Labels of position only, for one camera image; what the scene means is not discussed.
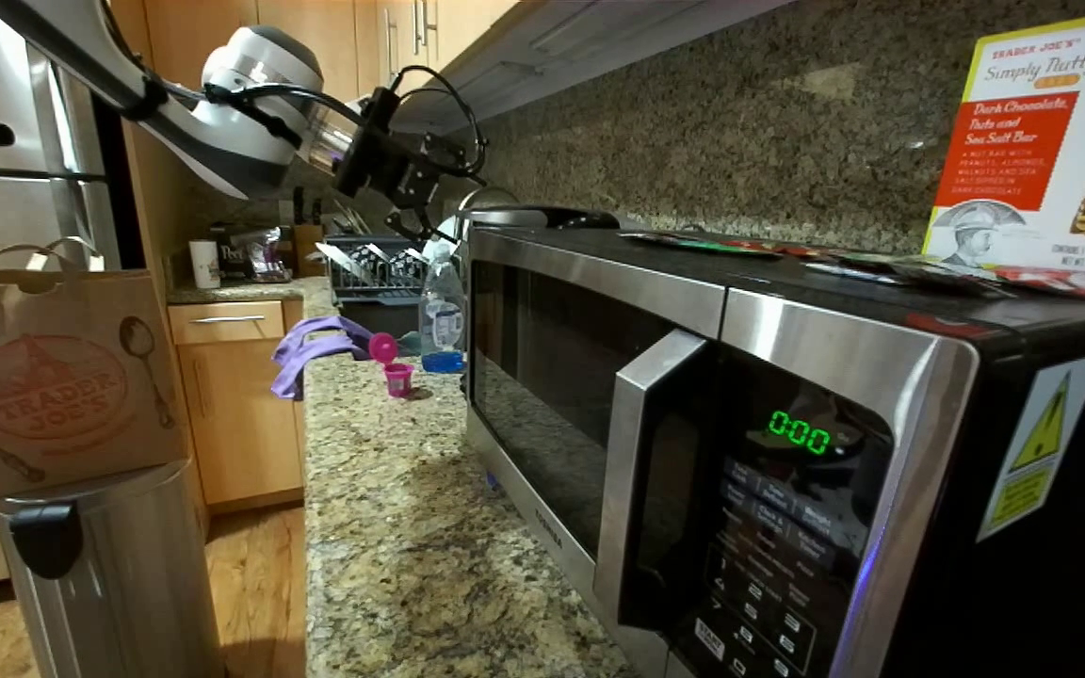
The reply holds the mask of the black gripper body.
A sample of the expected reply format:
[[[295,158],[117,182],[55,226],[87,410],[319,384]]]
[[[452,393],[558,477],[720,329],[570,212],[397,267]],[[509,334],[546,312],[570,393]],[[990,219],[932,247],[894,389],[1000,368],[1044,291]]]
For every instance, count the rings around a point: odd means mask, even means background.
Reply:
[[[477,175],[486,158],[481,128],[470,128],[470,145],[461,152],[452,140],[423,137],[408,143],[393,130],[398,95],[377,85],[359,108],[359,130],[334,163],[334,189],[359,196],[374,189],[393,212],[427,219],[427,208],[445,175]]]

